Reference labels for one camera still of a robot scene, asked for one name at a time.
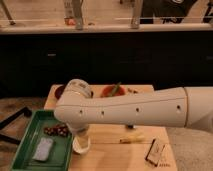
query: metal leg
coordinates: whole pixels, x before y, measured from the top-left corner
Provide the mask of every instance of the metal leg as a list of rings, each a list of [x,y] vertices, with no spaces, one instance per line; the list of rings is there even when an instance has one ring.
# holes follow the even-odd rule
[[[27,107],[22,108],[18,112],[14,113],[12,116],[10,116],[7,119],[0,122],[0,130],[3,129],[4,127],[6,127],[8,124],[10,124],[12,121],[14,121],[21,114],[24,114],[25,116],[29,117],[29,116],[31,116],[32,111],[29,110]],[[17,139],[11,138],[9,136],[0,134],[0,141],[1,140],[9,142],[9,143],[13,143],[13,144],[19,144],[20,143],[20,140],[17,140]]]
[[[210,1],[207,5],[208,5],[208,8],[207,8],[205,16],[203,18],[204,23],[209,23],[209,21],[212,19],[211,17],[213,17],[213,13],[210,14],[211,9],[213,7],[213,2]]]
[[[135,0],[131,21],[131,28],[133,29],[139,28],[142,9],[143,9],[143,0]]]
[[[16,23],[13,21],[11,15],[10,15],[10,12],[9,12],[9,10],[7,9],[7,6],[6,6],[6,4],[4,3],[4,1],[3,1],[3,0],[0,0],[0,3],[1,3],[1,6],[2,6],[2,8],[3,8],[3,10],[4,10],[4,12],[5,12],[5,14],[6,14],[6,16],[7,16],[8,20],[9,20],[9,22],[10,22],[10,25],[16,24]]]

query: cabinet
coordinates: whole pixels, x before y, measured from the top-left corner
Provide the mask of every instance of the cabinet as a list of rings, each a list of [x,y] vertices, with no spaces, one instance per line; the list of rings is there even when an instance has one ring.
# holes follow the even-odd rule
[[[52,84],[213,85],[211,31],[0,35],[0,97]]]

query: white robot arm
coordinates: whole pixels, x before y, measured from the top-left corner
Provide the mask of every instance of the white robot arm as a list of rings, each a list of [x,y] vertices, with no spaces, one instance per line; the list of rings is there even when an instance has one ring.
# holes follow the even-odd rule
[[[190,127],[213,132],[213,87],[180,87],[125,96],[91,98],[89,85],[71,80],[55,117],[71,132],[88,124]]]

